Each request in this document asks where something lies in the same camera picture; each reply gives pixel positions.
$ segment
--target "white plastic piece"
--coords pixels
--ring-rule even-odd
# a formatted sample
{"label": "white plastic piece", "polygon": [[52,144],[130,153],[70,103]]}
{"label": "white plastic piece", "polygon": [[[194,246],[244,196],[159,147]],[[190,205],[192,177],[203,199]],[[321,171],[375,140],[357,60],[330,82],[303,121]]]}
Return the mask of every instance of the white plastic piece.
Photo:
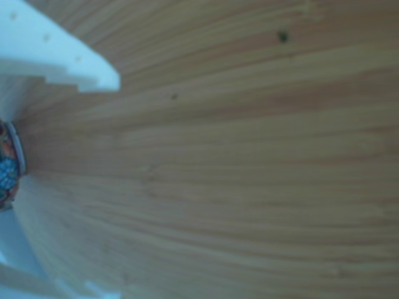
{"label": "white plastic piece", "polygon": [[115,92],[118,72],[24,1],[0,0],[0,74],[45,77],[80,92]]}
{"label": "white plastic piece", "polygon": [[61,279],[56,279],[55,283],[58,287],[65,292],[71,299],[120,299],[122,294],[119,292],[106,292],[102,290],[94,282],[85,282],[85,286],[94,294],[93,296],[80,296],[68,284]]}

